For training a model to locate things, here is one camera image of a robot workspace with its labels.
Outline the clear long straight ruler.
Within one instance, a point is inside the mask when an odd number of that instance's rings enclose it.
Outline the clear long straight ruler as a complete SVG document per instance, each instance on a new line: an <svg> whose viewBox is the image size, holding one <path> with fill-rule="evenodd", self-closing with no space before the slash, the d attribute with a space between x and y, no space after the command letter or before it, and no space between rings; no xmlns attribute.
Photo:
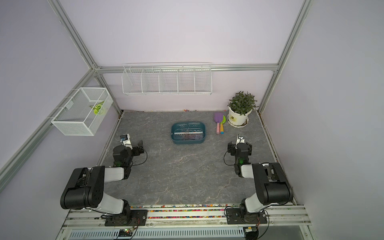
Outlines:
<svg viewBox="0 0 384 240"><path fill-rule="evenodd" d="M201 129L178 129L173 132L174 135L202 135L203 133Z"/></svg>

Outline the short clear straight ruler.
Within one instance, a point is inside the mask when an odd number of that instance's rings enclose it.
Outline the short clear straight ruler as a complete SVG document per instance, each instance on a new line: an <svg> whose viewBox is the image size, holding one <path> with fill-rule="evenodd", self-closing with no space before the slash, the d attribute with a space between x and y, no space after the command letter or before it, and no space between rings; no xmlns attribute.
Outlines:
<svg viewBox="0 0 384 240"><path fill-rule="evenodd" d="M200 129L200 124L180 124L180 129Z"/></svg>

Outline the teal plastic storage box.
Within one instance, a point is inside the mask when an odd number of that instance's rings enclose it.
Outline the teal plastic storage box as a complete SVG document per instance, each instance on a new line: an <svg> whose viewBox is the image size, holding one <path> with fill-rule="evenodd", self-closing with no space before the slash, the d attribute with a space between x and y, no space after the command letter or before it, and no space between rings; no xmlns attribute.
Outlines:
<svg viewBox="0 0 384 240"><path fill-rule="evenodd" d="M206 138L206 126L202 122L179 122L171 127L171 139L176 145L202 144Z"/></svg>

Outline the pink triangle ruler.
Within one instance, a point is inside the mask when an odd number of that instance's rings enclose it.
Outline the pink triangle ruler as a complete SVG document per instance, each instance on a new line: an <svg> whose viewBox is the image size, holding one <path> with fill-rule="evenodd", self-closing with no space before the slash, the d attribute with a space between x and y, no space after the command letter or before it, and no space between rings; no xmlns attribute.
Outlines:
<svg viewBox="0 0 384 240"><path fill-rule="evenodd" d="M178 140L182 142L198 142L202 139L201 135L181 135L178 137Z"/></svg>

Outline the long pink straight ruler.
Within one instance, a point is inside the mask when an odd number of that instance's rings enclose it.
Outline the long pink straight ruler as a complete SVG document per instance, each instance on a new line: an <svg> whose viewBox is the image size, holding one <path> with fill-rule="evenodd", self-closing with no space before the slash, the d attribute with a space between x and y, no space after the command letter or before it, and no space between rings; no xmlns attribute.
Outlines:
<svg viewBox="0 0 384 240"><path fill-rule="evenodd" d="M204 137L203 134L177 134L175 135L175 139L179 139L181 141L186 141L186 140L200 140Z"/></svg>

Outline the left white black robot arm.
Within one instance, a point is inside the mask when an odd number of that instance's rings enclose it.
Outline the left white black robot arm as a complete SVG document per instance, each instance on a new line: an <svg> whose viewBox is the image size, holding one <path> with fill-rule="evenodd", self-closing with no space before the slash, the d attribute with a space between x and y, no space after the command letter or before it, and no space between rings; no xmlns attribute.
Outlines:
<svg viewBox="0 0 384 240"><path fill-rule="evenodd" d="M105 183L118 182L129 178L133 158L144 154L143 141L132 146L128 136L121 139L122 144L113 149L112 167L96 166L74 169L60 198L60 205L65 210L89 209L102 214L128 215L129 203L114 198L104 192Z"/></svg>

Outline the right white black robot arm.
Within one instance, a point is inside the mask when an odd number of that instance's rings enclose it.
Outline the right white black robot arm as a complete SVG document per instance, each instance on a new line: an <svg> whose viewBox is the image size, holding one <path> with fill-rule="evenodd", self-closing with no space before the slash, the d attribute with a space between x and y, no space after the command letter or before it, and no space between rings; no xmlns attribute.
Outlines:
<svg viewBox="0 0 384 240"><path fill-rule="evenodd" d="M243 199L240 206L244 216L260 214L270 206L285 205L293 200L293 189L279 163L251 164L252 146L248 143L228 143L227 153L235 157L235 174L254 180L256 192Z"/></svg>

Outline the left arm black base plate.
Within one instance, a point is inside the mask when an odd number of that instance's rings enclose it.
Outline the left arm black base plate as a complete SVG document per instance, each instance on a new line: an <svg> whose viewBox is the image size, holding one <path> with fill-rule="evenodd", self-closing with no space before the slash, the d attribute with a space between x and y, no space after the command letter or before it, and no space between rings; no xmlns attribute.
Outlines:
<svg viewBox="0 0 384 240"><path fill-rule="evenodd" d="M105 227L144 226L147 221L147 210L131 210L128 215L119 214L106 218Z"/></svg>

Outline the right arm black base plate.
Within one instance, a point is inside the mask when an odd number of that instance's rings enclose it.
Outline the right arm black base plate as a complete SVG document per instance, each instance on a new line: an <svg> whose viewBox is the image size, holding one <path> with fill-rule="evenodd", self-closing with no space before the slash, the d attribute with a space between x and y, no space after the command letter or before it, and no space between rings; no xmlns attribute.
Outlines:
<svg viewBox="0 0 384 240"><path fill-rule="evenodd" d="M268 219L261 213L248 213L239 208L225 208L224 215L228 225L267 224Z"/></svg>

